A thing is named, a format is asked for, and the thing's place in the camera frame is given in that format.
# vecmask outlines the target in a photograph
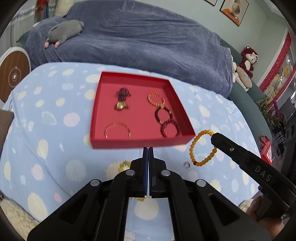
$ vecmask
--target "red teddy bear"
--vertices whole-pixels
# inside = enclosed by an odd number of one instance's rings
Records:
[[[241,53],[242,61],[240,67],[252,78],[253,74],[250,71],[254,70],[253,64],[258,61],[258,54],[251,47],[247,46]]]

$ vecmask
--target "stuffed bear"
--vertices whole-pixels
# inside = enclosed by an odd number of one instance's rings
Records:
[[[45,48],[48,48],[50,43],[54,43],[54,47],[64,43],[67,39],[76,35],[80,35],[83,30],[84,23],[78,20],[68,20],[61,22],[60,24],[53,26],[47,34],[47,40],[44,44]]]
[[[254,70],[253,64],[258,61],[258,54],[251,47],[247,46],[241,53],[242,61],[240,67],[252,78],[253,74],[250,71]]]

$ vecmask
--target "light green wall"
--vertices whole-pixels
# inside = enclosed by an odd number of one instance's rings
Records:
[[[275,20],[267,19],[261,35],[254,50],[259,55],[259,60],[254,64],[252,80],[257,83],[266,69],[269,67],[272,59],[278,51],[283,40],[286,25],[278,23]]]
[[[205,0],[139,0],[168,9],[188,17],[217,33],[222,39],[241,52],[246,46],[255,46],[267,16],[256,0],[248,0],[249,7],[238,27],[220,11],[223,0],[213,6]]]

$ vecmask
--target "blue blanket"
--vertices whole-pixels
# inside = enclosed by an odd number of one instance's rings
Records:
[[[44,48],[56,24],[77,19],[79,36],[57,49]],[[170,76],[228,97],[232,88],[231,55],[220,37],[199,23],[136,1],[78,2],[67,16],[43,20],[26,42],[32,69],[48,62],[117,65]]]

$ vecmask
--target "yellow beaded bracelet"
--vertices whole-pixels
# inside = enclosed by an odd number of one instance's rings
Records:
[[[197,162],[195,160],[195,157],[194,157],[194,154],[193,154],[193,149],[194,149],[194,146],[196,144],[196,142],[205,134],[208,134],[210,135],[210,137],[212,137],[212,135],[214,134],[211,130],[204,130],[204,131],[201,131],[200,133],[198,133],[198,135],[193,139],[193,142],[192,144],[190,145],[190,148],[189,148],[189,156],[190,156],[190,159],[191,161],[193,162],[193,165],[195,166],[198,166],[198,167],[201,167],[202,165],[206,164],[209,162],[209,160],[211,160],[214,155],[216,154],[217,152],[217,148],[214,147],[214,149],[212,150],[212,152],[201,162]]]

